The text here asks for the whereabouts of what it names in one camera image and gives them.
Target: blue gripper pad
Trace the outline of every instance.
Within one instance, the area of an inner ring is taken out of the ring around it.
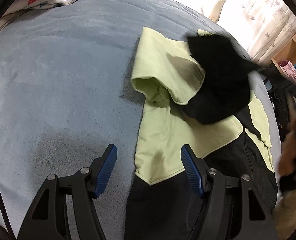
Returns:
[[[199,197],[202,197],[204,195],[204,190],[202,188],[202,177],[200,176],[199,171],[197,170],[197,167],[185,146],[181,147],[180,157],[192,191]]]
[[[97,175],[96,188],[94,190],[94,195],[96,198],[98,198],[100,194],[104,193],[116,161],[117,161],[117,147],[114,145],[110,149]]]

